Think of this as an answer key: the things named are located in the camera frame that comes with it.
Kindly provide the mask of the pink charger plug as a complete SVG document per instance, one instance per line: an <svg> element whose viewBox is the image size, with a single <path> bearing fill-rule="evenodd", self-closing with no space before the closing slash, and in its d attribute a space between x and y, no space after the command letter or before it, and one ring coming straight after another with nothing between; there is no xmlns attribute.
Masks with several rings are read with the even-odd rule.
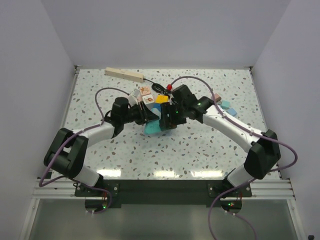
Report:
<svg viewBox="0 0 320 240"><path fill-rule="evenodd" d="M216 102L220 102L222 100L222 97L218 93L215 93L212 99Z"/></svg>

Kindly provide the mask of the yellow cube socket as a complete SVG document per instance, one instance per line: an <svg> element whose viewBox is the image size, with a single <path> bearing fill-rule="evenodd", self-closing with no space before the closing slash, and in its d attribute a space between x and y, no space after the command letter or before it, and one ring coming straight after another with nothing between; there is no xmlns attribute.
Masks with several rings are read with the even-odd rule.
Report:
<svg viewBox="0 0 320 240"><path fill-rule="evenodd" d="M155 103L162 104L167 103L169 101L169 97L167 95L158 95L155 99Z"/></svg>

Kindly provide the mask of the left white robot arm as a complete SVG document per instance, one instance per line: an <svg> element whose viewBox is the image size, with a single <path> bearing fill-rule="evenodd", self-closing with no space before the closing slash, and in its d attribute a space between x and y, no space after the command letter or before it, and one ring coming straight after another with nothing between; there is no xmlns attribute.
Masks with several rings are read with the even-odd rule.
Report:
<svg viewBox="0 0 320 240"><path fill-rule="evenodd" d="M84 164L87 148L118 136L128 123L144 125L159 119L141 101L130 106L125 97L115 99L112 109L101 123L83 130L61 128L54 137L43 160L46 170L54 170L63 177L86 186L92 196L99 196L105 186L101 174Z"/></svg>

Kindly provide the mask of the teal triangular power strip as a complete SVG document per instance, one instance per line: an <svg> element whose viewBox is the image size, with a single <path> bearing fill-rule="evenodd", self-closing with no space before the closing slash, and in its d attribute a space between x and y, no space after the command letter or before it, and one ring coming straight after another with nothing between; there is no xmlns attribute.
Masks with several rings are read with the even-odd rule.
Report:
<svg viewBox="0 0 320 240"><path fill-rule="evenodd" d="M147 122L144 127L144 133L146 135L158 134L162 130L160 128L160 123L158 120Z"/></svg>

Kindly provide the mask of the beige power strip red sockets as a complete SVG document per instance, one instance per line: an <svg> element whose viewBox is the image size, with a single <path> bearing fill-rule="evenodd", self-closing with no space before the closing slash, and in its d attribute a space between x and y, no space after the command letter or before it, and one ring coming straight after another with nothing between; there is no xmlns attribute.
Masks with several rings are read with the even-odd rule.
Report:
<svg viewBox="0 0 320 240"><path fill-rule="evenodd" d="M119 78L119 79L138 82L138 83L142 83L144 81L143 74L137 73L137 72L131 72L123 69L106 67L104 70L104 73L106 76L113 77L113 78Z"/></svg>

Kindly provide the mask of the dark green dragon cube socket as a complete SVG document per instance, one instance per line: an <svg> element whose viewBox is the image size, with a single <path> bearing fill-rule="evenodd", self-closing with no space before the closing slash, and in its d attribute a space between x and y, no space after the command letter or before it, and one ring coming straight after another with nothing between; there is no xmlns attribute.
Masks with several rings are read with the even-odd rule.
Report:
<svg viewBox="0 0 320 240"><path fill-rule="evenodd" d="M173 124L168 117L162 117L159 121L159 127L161 131L175 129L177 126Z"/></svg>

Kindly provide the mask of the blue charger plug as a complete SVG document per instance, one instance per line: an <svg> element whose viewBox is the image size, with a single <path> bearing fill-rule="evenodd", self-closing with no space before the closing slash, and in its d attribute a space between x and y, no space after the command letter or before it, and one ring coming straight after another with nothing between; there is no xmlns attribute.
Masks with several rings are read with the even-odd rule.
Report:
<svg viewBox="0 0 320 240"><path fill-rule="evenodd" d="M233 117L235 117L238 114L237 111L232 107L227 109L226 112Z"/></svg>

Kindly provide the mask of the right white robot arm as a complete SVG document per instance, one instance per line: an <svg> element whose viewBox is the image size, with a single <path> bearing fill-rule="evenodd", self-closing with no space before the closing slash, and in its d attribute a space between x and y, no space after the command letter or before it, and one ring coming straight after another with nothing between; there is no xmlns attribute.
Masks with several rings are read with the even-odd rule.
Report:
<svg viewBox="0 0 320 240"><path fill-rule="evenodd" d="M218 130L247 153L244 163L228 173L218 188L227 196L235 196L241 190L240 185L252 179L263 179L281 158L278 137L272 130L263 132L245 126L213 99L206 96L197 99L185 84L173 90L172 100L160 104L161 130L175 129L187 119L196 120Z"/></svg>

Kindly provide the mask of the light teal charger plug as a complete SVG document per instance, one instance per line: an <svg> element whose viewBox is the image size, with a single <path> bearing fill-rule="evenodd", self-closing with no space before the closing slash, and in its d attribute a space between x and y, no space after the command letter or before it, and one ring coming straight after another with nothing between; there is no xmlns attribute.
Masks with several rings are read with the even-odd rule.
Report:
<svg viewBox="0 0 320 240"><path fill-rule="evenodd" d="M220 106L222 109L224 110L227 110L231 107L231 104L229 101L226 101L226 100L222 100L221 103L220 103Z"/></svg>

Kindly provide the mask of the blue cube socket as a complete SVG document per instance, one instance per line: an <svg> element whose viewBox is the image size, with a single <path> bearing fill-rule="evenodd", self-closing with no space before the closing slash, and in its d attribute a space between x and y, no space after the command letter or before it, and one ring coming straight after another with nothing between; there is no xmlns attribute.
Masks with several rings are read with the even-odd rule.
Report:
<svg viewBox="0 0 320 240"><path fill-rule="evenodd" d="M159 118L161 118L162 111L161 111L161 105L160 104L155 104L151 111L157 115Z"/></svg>

